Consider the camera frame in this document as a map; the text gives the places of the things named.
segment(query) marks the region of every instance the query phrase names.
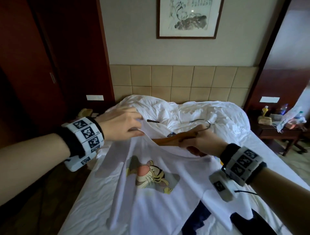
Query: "cartoon tiger nose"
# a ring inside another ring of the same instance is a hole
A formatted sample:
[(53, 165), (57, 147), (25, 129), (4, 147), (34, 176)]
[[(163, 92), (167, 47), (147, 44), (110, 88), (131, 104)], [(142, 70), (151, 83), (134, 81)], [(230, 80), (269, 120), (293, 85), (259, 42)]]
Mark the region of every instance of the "cartoon tiger nose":
[(137, 169), (137, 175), (138, 176), (144, 176), (150, 171), (150, 167), (145, 165), (145, 166), (140, 166)]

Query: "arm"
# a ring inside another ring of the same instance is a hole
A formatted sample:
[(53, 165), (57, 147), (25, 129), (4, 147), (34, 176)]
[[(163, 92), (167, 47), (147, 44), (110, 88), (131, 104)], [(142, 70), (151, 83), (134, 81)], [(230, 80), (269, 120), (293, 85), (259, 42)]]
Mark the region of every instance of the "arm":
[[(204, 125), (198, 125), (191, 131), (205, 128)], [(179, 144), (196, 156), (204, 153), (216, 157), (220, 157), (227, 145), (210, 130), (200, 131), (196, 138), (183, 140)], [(251, 186), (293, 234), (308, 234), (310, 191), (268, 168), (258, 173)]]
[[(115, 109), (96, 121), (105, 140), (126, 140), (143, 135), (135, 108)], [(0, 149), (0, 205), (27, 188), (42, 175), (70, 156), (66, 143), (57, 134), (49, 134)]]

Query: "t-shirt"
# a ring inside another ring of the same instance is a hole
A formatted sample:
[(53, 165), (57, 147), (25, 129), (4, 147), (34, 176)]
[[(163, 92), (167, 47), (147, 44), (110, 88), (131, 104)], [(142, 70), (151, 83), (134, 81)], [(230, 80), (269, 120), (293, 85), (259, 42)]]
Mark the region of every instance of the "t-shirt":
[(145, 121), (141, 130), (147, 135), (112, 144), (97, 175), (108, 177), (124, 163), (107, 220), (109, 229), (128, 224), (129, 234), (178, 234), (200, 200), (227, 230), (232, 230), (232, 213), (253, 217), (247, 194), (225, 202), (214, 189), (209, 175), (221, 168), (214, 157), (158, 146), (151, 138), (164, 136)]

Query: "nightstand drawer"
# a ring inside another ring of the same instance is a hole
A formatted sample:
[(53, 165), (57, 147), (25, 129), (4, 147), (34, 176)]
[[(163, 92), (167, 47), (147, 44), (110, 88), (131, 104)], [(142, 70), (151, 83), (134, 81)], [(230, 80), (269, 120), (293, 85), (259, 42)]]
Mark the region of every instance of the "nightstand drawer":
[(279, 133), (276, 129), (274, 130), (262, 130), (259, 135), (259, 138), (298, 138), (300, 135), (301, 130), (283, 130), (283, 133)]

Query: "picture frame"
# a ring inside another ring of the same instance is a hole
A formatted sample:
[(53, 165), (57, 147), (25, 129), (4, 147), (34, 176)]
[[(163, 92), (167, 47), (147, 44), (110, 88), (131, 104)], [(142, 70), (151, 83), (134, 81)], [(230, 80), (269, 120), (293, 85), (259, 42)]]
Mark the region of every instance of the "picture frame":
[(157, 39), (216, 39), (224, 0), (157, 0)]

